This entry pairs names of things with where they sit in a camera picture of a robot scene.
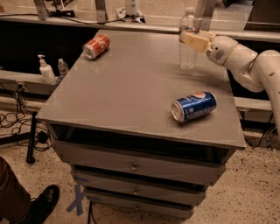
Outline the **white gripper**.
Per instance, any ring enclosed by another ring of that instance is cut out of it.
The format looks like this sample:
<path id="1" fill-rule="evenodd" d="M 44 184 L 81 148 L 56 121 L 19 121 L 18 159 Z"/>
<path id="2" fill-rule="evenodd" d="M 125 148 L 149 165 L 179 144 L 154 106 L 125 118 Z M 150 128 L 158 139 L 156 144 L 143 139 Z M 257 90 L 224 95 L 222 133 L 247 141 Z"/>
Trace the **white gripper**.
<path id="1" fill-rule="evenodd" d="M 236 40 L 228 36 L 216 36 L 213 32 L 203 30 L 197 34 L 182 31 L 179 34 L 179 40 L 198 53 L 206 52 L 206 56 L 218 66 L 224 65 L 228 55 L 238 44 Z"/>

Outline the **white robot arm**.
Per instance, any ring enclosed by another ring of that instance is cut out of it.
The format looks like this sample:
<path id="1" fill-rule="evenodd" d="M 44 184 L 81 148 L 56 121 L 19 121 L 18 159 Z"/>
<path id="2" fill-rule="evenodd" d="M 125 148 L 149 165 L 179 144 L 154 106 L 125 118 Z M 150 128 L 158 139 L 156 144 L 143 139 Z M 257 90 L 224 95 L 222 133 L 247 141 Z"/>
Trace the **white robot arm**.
<path id="1" fill-rule="evenodd" d="M 225 67 L 247 90 L 254 93 L 265 90 L 280 133 L 280 52 L 266 50 L 258 54 L 228 36 L 209 31 L 181 31 L 179 41 Z"/>

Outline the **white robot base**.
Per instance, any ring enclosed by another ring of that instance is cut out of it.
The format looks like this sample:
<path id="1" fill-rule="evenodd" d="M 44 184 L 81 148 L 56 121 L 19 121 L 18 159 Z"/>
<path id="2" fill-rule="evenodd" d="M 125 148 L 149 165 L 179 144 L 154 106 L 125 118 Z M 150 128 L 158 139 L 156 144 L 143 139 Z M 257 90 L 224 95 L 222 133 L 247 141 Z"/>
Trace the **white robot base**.
<path id="1" fill-rule="evenodd" d="M 125 0 L 125 6 L 117 8 L 116 18 L 124 22 L 144 24 L 144 14 L 140 11 L 138 0 Z"/>

